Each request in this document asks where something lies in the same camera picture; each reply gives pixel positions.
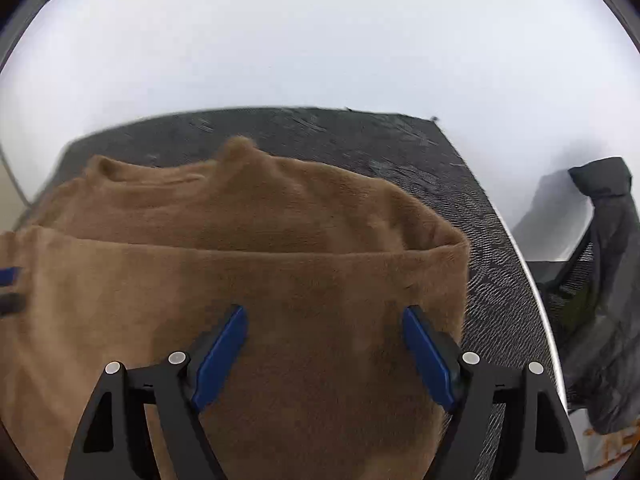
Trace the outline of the brown fleece sweater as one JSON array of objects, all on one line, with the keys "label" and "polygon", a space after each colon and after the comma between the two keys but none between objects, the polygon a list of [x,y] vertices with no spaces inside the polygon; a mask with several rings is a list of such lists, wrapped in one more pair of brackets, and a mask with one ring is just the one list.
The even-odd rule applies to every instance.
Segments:
[{"label": "brown fleece sweater", "polygon": [[459,337],[469,244],[390,182],[233,138],[208,162],[95,157],[1,237],[1,418],[58,479],[100,370],[156,363],[239,304],[248,334],[202,417],[231,479],[419,479],[442,412],[402,341]]}]

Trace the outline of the black patterned table mat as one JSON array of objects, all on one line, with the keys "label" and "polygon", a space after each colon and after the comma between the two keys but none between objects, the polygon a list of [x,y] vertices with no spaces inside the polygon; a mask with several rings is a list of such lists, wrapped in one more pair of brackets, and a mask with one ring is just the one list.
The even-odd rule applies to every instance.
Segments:
[{"label": "black patterned table mat", "polygon": [[469,244],[459,337],[500,364],[551,364],[533,289],[503,225],[469,168],[429,120],[320,108],[238,108],[134,122],[73,142],[32,214],[95,157],[145,168],[208,162],[233,138],[272,156],[340,168],[396,185]]}]

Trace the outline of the black jacket on chair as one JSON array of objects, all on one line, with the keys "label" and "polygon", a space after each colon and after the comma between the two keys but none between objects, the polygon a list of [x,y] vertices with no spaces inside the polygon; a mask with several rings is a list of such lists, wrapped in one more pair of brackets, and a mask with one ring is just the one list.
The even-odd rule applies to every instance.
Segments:
[{"label": "black jacket on chair", "polygon": [[632,175],[620,157],[568,170],[591,200],[594,273],[586,322],[558,348],[572,408],[584,408],[598,434],[639,416],[639,215]]}]

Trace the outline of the orange printed white box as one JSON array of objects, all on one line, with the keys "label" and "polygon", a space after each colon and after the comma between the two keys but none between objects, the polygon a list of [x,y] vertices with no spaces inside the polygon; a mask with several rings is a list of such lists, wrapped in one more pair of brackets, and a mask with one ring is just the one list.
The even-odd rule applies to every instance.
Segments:
[{"label": "orange printed white box", "polygon": [[598,434],[586,410],[570,414],[587,479],[613,479],[639,442],[639,419],[614,434]]}]

